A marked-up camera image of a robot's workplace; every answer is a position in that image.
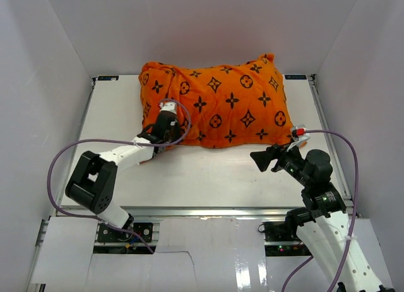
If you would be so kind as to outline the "orange patterned pillowcase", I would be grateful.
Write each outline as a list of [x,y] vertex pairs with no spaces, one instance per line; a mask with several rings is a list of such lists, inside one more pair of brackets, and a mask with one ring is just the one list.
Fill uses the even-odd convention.
[[181,106],[183,145],[210,149],[293,141],[283,76],[274,55],[239,65],[188,69],[147,62],[139,75],[143,127],[154,123],[163,99]]

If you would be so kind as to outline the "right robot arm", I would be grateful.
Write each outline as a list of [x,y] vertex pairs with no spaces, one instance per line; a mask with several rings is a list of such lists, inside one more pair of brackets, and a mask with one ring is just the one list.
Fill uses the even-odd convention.
[[250,154],[261,172],[275,162],[272,172],[285,171],[303,187],[304,207],[290,210],[283,224],[269,222],[267,233],[302,241],[322,269],[330,291],[387,291],[368,263],[354,234],[351,218],[335,186],[328,153],[310,150],[302,156],[299,149],[270,146]]

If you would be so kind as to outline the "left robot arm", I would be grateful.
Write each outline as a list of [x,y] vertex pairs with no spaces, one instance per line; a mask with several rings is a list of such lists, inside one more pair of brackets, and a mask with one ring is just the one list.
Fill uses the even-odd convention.
[[133,235],[131,215],[113,200],[117,174],[151,160],[182,136],[175,109],[163,108],[129,145],[110,151],[81,154],[65,188],[65,195],[112,226],[120,241]]

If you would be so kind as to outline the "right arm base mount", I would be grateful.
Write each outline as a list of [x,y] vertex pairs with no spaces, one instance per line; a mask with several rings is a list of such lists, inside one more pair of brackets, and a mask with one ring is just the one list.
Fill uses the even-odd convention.
[[287,229],[284,222],[263,222],[258,232],[264,237],[267,257],[309,256],[311,253],[304,243]]

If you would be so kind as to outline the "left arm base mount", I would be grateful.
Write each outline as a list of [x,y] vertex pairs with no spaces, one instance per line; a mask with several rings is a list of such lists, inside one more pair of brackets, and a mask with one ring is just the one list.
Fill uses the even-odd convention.
[[[133,223],[129,230],[136,232],[142,239],[144,239],[146,243],[150,243],[152,241],[153,223]],[[98,227],[96,241],[98,243],[141,242],[137,236],[113,230],[103,223]]]

